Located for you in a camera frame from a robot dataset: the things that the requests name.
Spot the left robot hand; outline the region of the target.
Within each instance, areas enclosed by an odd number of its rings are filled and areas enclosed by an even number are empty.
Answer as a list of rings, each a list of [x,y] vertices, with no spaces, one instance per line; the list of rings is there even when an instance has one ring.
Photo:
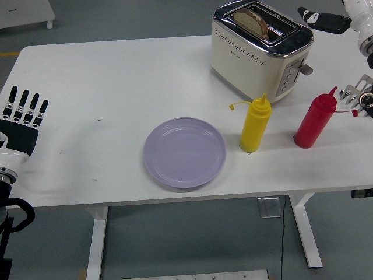
[[[17,103],[17,92],[17,86],[13,86],[1,110],[1,171],[12,175],[32,155],[48,107],[48,100],[39,102],[38,93],[28,101],[28,90],[23,91]]]

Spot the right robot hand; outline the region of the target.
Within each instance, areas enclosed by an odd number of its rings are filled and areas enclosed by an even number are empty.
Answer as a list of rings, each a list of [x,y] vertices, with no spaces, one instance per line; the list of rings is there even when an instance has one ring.
[[[299,7],[298,13],[312,29],[343,34],[352,28],[358,33],[358,46],[372,42],[372,1],[342,1],[348,17],[332,13],[313,12]]]

